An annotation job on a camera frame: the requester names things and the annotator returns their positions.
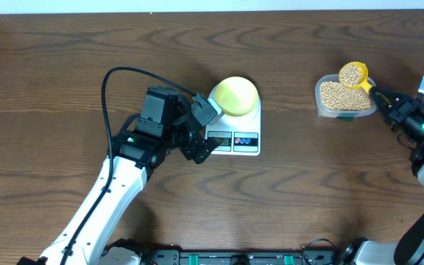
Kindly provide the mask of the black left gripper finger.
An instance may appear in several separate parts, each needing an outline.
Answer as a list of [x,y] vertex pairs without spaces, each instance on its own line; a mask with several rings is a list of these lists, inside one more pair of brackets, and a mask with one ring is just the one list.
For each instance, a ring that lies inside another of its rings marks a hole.
[[184,121],[184,128],[192,133],[199,132],[212,118],[212,107],[209,103],[206,105],[185,104],[189,117]]
[[222,138],[207,138],[195,147],[192,152],[192,160],[196,164],[203,163],[224,140]]

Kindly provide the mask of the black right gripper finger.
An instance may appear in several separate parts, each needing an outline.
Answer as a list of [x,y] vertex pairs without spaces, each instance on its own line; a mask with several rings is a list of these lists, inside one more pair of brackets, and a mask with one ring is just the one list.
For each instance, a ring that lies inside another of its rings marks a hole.
[[399,107],[399,104],[395,106],[377,107],[377,108],[380,114],[382,115],[383,120],[388,125],[396,125],[400,123],[398,121],[398,116],[399,116],[398,107]]
[[412,98],[404,93],[398,93],[379,87],[370,89],[370,97],[377,107],[395,106],[402,102],[410,102]]

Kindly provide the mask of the yellow measuring scoop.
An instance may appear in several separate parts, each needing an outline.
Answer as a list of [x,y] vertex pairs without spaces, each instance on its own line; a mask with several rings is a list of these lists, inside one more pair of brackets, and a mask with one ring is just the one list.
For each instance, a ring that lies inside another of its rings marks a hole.
[[347,89],[363,90],[368,96],[374,87],[369,82],[369,70],[365,63],[349,62],[339,70],[339,82]]

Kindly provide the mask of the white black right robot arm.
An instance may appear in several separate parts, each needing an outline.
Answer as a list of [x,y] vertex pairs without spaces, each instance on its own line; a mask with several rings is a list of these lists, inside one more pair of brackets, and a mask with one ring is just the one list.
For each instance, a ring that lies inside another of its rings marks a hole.
[[[415,144],[410,154],[411,170],[424,187],[424,85],[415,97],[383,88],[371,88],[370,97],[384,121]],[[360,238],[331,258],[312,258],[303,252],[301,259],[303,264],[424,264],[424,214],[398,242]]]

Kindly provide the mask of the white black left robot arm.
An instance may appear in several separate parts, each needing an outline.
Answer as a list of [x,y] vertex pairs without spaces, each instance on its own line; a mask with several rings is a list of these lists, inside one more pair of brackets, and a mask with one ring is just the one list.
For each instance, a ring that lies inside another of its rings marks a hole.
[[19,264],[98,264],[120,218],[147,182],[146,169],[127,158],[106,158],[89,194],[38,260]]

